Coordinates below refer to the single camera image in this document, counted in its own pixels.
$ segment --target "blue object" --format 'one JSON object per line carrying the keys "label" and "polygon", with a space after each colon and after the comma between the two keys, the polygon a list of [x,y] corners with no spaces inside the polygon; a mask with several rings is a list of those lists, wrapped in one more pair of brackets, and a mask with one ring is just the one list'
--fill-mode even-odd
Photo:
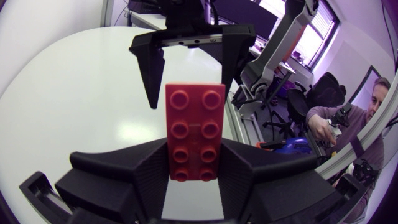
{"label": "blue object", "polygon": [[306,138],[286,139],[286,145],[282,149],[276,149],[274,152],[284,154],[312,154],[312,149]]}

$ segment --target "lego stud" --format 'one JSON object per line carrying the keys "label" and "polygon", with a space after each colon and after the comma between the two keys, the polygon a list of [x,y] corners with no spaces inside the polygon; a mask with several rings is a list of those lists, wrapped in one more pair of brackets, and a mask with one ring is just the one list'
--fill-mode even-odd
{"label": "lego stud", "polygon": [[201,133],[207,139],[212,139],[216,137],[219,131],[220,129],[217,123],[214,121],[206,122],[201,127]]}
{"label": "lego stud", "polygon": [[211,181],[215,178],[214,172],[210,168],[202,168],[200,169],[200,180],[202,181]]}
{"label": "lego stud", "polygon": [[174,137],[178,139],[183,139],[187,137],[189,132],[188,125],[186,122],[177,121],[171,127],[171,133]]}
{"label": "lego stud", "polygon": [[203,106],[208,110],[213,110],[221,104],[221,96],[216,91],[208,90],[203,94]]}
{"label": "lego stud", "polygon": [[216,149],[213,146],[205,146],[200,151],[200,159],[203,162],[213,162],[217,157]]}
{"label": "lego stud", "polygon": [[174,179],[179,182],[184,182],[188,180],[188,170],[187,168],[180,167],[175,170]]}
{"label": "lego stud", "polygon": [[173,150],[173,159],[175,162],[183,163],[188,161],[188,149],[183,146],[177,146]]}
{"label": "lego stud", "polygon": [[186,91],[177,90],[170,97],[170,105],[177,110],[183,110],[188,106],[189,96]]}

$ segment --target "robotic arm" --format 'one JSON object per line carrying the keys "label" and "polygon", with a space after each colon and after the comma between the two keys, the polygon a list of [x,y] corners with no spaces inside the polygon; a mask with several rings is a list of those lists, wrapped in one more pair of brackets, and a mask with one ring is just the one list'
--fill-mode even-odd
{"label": "robotic arm", "polygon": [[164,68],[162,47],[222,43],[222,84],[229,92],[233,77],[256,40],[253,25],[210,25],[209,0],[158,0],[166,15],[166,30],[138,35],[129,50],[137,56],[151,108],[157,107]]}

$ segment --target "human hand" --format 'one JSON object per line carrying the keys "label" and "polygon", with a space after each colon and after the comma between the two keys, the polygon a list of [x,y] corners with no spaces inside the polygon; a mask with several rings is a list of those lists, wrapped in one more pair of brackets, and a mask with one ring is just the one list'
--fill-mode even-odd
{"label": "human hand", "polygon": [[316,140],[330,141],[334,146],[337,144],[329,129],[328,121],[319,115],[313,115],[308,120],[308,126]]}

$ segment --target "small white object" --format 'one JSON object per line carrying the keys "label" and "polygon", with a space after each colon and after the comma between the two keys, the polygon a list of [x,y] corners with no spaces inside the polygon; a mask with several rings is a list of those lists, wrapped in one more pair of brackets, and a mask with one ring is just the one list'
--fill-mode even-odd
{"label": "small white object", "polygon": [[338,129],[334,125],[331,125],[331,120],[330,119],[328,119],[328,124],[329,124],[329,130],[331,132],[331,135],[333,136],[334,139],[337,139],[340,136],[340,134],[341,134],[340,129]]}

